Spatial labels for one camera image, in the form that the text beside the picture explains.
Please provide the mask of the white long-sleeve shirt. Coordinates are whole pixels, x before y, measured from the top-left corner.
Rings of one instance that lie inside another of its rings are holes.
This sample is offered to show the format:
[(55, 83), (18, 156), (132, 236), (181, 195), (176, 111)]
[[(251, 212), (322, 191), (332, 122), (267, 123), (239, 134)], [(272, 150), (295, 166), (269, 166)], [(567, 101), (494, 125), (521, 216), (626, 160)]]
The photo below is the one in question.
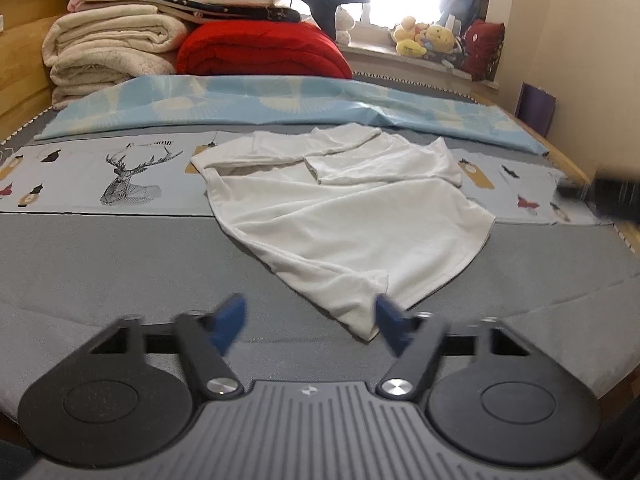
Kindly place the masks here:
[(196, 154), (221, 229), (355, 336), (374, 302), (409, 309), (458, 276), (495, 218), (461, 189), (446, 142), (356, 124), (257, 131)]

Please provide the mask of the grey printed bed cover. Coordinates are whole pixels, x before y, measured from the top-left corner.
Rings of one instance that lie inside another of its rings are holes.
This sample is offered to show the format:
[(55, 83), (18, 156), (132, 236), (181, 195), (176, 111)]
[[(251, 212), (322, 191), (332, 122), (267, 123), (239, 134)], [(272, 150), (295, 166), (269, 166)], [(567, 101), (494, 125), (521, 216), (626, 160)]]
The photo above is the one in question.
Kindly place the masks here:
[[(118, 318), (163, 323), (241, 294), (230, 354), (243, 380), (374, 382), (392, 357), (355, 336), (221, 229), (193, 157), (257, 131), (342, 125), (160, 126), (36, 138), (1, 169), (1, 407)], [(605, 394), (639, 364), (639, 257), (614, 226), (555, 194), (548, 154), (446, 142), (462, 193), (495, 218), (453, 280), (408, 312), (500, 321)]]

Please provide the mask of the dark red cushion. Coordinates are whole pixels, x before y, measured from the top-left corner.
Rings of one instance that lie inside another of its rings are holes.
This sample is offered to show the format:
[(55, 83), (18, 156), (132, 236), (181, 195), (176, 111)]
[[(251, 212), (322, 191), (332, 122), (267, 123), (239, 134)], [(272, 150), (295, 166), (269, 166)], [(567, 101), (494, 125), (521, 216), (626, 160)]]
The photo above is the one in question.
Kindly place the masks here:
[(463, 40), (465, 58), (461, 69), (472, 77), (472, 81), (491, 80), (501, 58), (506, 26), (475, 20), (466, 30)]

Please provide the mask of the light blue patterned sheet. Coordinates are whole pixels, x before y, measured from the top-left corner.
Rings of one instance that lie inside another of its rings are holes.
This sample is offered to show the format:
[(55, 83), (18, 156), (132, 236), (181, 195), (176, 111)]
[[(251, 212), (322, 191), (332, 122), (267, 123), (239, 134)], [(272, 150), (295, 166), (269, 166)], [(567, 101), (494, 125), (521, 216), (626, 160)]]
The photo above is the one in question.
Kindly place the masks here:
[(346, 125), (409, 129), (544, 155), (501, 108), (350, 79), (311, 76), (142, 76), (58, 112), (38, 141), (160, 126)]

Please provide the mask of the yellow plush toys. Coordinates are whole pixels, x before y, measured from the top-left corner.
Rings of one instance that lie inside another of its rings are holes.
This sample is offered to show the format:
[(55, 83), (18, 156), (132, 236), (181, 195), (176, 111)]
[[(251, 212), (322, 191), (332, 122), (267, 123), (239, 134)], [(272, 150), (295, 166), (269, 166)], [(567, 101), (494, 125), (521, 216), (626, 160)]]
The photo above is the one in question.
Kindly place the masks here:
[(465, 56), (460, 32), (461, 22), (452, 14), (447, 16), (443, 25), (419, 23), (409, 16), (390, 32), (390, 38), (400, 56), (454, 67)]

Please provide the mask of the red folded blanket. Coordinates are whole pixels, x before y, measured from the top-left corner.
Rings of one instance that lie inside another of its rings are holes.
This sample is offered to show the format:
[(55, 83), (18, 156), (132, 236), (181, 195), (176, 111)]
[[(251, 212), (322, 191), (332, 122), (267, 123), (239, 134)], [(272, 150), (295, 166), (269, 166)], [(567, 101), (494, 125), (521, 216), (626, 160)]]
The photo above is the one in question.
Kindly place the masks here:
[(307, 22), (228, 21), (204, 24), (183, 41), (180, 75), (276, 75), (352, 78), (331, 40)]

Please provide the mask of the cream folded blanket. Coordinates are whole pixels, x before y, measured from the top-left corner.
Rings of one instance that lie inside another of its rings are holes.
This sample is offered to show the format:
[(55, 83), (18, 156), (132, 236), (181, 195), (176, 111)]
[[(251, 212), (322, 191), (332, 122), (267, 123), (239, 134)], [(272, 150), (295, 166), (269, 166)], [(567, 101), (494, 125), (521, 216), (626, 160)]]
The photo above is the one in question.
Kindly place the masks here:
[(137, 77), (173, 75), (177, 51), (189, 32), (183, 21), (149, 4), (62, 16), (41, 47), (54, 85), (52, 107), (62, 110), (90, 93)]

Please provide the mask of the white plush toy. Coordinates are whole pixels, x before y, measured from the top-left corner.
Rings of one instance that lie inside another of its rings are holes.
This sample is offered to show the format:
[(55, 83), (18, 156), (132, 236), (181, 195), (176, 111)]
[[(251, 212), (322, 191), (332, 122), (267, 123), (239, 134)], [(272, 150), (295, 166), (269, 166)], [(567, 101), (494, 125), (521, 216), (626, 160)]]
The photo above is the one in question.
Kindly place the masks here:
[(335, 42), (340, 46), (348, 46), (352, 37), (350, 31), (355, 27), (352, 16), (341, 6), (335, 13)]

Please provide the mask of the black white patterned cloth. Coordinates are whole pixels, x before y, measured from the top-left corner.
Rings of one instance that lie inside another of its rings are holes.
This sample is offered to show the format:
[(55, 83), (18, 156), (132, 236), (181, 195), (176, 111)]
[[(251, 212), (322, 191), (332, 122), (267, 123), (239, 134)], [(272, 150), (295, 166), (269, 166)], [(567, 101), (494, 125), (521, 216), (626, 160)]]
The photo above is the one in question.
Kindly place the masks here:
[(200, 3), (191, 0), (85, 0), (77, 10), (85, 11), (106, 6), (145, 4), (155, 6), (157, 11), (174, 18), (205, 24), (212, 21), (260, 21), (273, 23), (300, 23), (300, 14), (286, 6), (246, 6), (245, 4)]

